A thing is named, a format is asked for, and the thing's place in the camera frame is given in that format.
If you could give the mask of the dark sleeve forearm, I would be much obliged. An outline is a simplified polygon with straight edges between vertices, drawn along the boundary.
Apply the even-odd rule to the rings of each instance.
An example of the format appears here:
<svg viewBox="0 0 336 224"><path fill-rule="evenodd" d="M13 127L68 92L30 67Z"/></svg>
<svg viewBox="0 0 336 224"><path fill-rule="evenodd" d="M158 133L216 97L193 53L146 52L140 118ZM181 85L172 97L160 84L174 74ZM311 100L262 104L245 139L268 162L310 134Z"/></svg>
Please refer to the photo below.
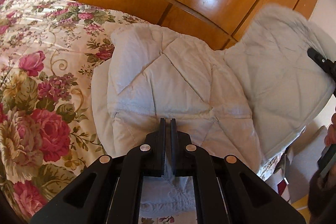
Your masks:
<svg viewBox="0 0 336 224"><path fill-rule="evenodd" d="M335 166L325 178L317 171L310 180L307 206L309 223L336 223L335 210Z"/></svg>

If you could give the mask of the person's right hand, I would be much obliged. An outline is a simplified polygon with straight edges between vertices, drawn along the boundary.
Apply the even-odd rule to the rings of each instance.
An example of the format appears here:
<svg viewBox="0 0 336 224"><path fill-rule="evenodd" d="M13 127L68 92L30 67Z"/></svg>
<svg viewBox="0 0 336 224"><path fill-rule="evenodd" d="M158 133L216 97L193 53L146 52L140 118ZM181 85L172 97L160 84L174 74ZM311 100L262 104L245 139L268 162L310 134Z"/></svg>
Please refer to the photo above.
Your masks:
<svg viewBox="0 0 336 224"><path fill-rule="evenodd" d="M324 142L326 146L336 144L336 113L331 117L331 124L328 127Z"/></svg>

